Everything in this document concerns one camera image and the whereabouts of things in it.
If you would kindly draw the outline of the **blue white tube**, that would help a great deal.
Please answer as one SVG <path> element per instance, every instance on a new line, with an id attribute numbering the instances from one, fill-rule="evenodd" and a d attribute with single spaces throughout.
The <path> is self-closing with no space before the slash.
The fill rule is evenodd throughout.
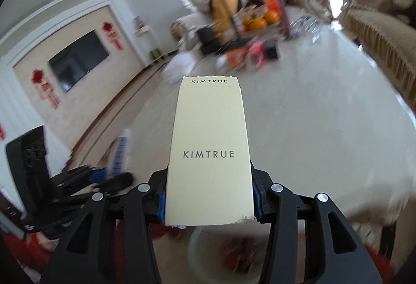
<path id="1" fill-rule="evenodd" d="M 131 171 L 132 133 L 130 129 L 124 129 L 115 139 L 110 148 L 106 165 L 107 178 L 114 178 L 122 173 Z"/>

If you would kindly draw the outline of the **cream KIMTRUE box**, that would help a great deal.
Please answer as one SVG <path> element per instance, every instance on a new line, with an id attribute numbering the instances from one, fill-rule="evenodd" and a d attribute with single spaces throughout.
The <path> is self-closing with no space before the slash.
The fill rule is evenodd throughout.
<path id="1" fill-rule="evenodd" d="M 167 170 L 167 225 L 253 220 L 252 174 L 237 77 L 183 78 Z"/>

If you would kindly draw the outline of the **red snack wrapper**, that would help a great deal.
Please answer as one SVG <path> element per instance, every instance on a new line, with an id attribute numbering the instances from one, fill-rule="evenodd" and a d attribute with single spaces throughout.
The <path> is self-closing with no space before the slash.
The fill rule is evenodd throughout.
<path id="1" fill-rule="evenodd" d="M 231 237 L 221 246 L 222 266 L 232 273 L 249 273 L 258 265 L 262 247 L 250 237 Z"/>

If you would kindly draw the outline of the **red fuzzy left sleeve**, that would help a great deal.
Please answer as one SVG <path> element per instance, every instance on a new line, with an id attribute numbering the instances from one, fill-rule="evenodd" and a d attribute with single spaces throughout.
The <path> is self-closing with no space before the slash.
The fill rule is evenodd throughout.
<path id="1" fill-rule="evenodd" d="M 11 254 L 23 266 L 42 273 L 58 246 L 60 239 L 48 239 L 42 232 L 24 234 L 23 239 L 1 232 Z"/>

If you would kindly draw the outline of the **pale green mesh wastebasket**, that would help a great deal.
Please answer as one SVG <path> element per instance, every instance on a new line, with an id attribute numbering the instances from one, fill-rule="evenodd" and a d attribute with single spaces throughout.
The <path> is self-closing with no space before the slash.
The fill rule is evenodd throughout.
<path id="1" fill-rule="evenodd" d="M 187 261 L 202 283 L 258 283 L 268 237 L 230 235 L 198 227 L 187 244 Z"/>

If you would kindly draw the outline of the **red chinese knot decoration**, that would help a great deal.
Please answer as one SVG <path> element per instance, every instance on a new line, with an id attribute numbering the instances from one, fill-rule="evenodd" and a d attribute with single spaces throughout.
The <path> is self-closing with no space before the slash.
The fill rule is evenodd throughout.
<path id="1" fill-rule="evenodd" d="M 111 44 L 114 45 L 114 47 L 119 50 L 123 51 L 123 45 L 120 41 L 120 35 L 114 28 L 114 26 L 110 22 L 104 22 L 102 25 L 102 30 L 107 36 L 107 39 Z"/>

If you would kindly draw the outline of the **white plastic bag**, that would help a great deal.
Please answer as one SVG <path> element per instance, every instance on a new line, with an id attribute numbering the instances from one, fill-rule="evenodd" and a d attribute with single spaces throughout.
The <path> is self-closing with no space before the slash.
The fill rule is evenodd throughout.
<path id="1" fill-rule="evenodd" d="M 190 51 L 180 52 L 175 55 L 161 72 L 163 79 L 174 84 L 180 82 L 183 77 L 187 77 L 194 70 L 197 58 Z"/>

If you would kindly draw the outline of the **orange snack packet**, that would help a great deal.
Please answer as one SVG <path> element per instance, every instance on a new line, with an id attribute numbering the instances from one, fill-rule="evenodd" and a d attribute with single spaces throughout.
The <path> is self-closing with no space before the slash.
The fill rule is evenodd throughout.
<path id="1" fill-rule="evenodd" d="M 225 53 L 226 66 L 231 70 L 241 69 L 245 65 L 246 48 L 235 48 Z"/>

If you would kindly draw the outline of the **yellow paper bag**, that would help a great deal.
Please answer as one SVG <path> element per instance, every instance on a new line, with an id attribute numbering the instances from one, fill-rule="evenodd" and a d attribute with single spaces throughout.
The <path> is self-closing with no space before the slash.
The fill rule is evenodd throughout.
<path id="1" fill-rule="evenodd" d="M 231 21 L 239 11 L 240 0 L 211 0 L 214 31 L 221 33 L 233 28 Z"/>

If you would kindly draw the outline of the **orange fruit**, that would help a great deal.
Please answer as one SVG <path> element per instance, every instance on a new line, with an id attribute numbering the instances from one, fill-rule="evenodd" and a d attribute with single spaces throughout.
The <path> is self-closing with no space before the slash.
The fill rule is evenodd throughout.
<path id="1" fill-rule="evenodd" d="M 260 31 L 266 29 L 268 23 L 265 19 L 261 17 L 253 18 L 251 22 L 248 24 L 247 29 L 249 31 Z"/>

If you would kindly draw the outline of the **beige fringed sofa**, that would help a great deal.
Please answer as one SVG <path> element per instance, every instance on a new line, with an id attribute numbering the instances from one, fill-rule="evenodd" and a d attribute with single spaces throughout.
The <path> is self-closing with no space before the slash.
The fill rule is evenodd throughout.
<path id="1" fill-rule="evenodd" d="M 340 23 L 357 35 L 364 50 L 415 108 L 415 28 L 397 0 L 343 0 Z"/>

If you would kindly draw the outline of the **wall mounted black television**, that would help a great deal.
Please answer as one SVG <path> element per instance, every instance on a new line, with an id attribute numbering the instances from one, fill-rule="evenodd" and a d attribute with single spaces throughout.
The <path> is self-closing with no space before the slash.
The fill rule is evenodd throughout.
<path id="1" fill-rule="evenodd" d="M 68 92 L 108 56 L 97 32 L 92 30 L 57 53 L 48 64 L 63 91 Z"/>

